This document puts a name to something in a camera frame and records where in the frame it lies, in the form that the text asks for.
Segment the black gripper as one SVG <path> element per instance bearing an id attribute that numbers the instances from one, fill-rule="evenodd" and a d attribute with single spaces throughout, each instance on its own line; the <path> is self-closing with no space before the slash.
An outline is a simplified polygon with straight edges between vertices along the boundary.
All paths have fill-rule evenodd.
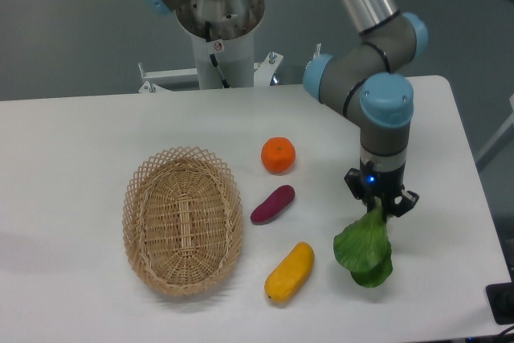
<path id="1" fill-rule="evenodd" d="M 402 217 L 416 206 L 419 195 L 403 190 L 406 148 L 393 155 L 379 155 L 361 146 L 360 163 L 360 169 L 351 168 L 344 180 L 353 197 L 362 201 L 367 211 L 379 201 L 387 222 L 390 218 Z"/>

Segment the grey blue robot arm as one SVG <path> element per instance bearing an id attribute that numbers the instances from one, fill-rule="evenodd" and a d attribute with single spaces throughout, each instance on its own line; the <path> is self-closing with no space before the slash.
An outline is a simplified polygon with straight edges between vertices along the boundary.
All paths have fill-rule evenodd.
<path id="1" fill-rule="evenodd" d="M 251 87 L 253 51 L 235 50 L 260 24 L 264 0 L 146 0 L 158 14 L 173 12 L 200 48 L 196 53 L 201 88 Z M 345 175 L 354 198 L 368 209 L 381 207 L 384 218 L 412 210 L 418 195 L 403 176 L 414 89 L 399 74 L 420 56 L 428 31 L 415 14 L 401 12 L 394 0 L 342 0 L 360 44 L 347 55 L 316 52 L 303 85 L 317 101 L 360 130 L 360 165 Z"/>

